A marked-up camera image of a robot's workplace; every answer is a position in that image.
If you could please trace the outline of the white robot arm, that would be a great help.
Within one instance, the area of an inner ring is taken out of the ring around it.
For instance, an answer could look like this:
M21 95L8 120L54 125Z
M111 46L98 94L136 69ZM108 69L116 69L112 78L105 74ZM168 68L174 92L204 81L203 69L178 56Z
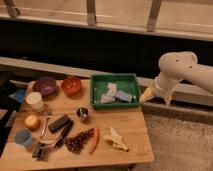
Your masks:
M213 67L199 64L195 53L190 51L165 53L160 57L158 66L160 73L153 84L141 94L141 103L161 97L166 105L169 105L175 86L182 80L187 80L213 94Z

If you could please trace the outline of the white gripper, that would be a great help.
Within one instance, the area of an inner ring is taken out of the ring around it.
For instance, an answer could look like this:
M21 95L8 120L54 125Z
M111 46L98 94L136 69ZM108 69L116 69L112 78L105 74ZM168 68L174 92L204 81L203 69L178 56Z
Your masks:
M172 78L165 75L163 72L160 72L159 75L154 79L152 89L147 87L142 93L140 96L140 102L144 103L153 99L155 94L158 97L163 97L166 105L169 106L172 100L172 94L175 90L175 86L181 81L181 78Z

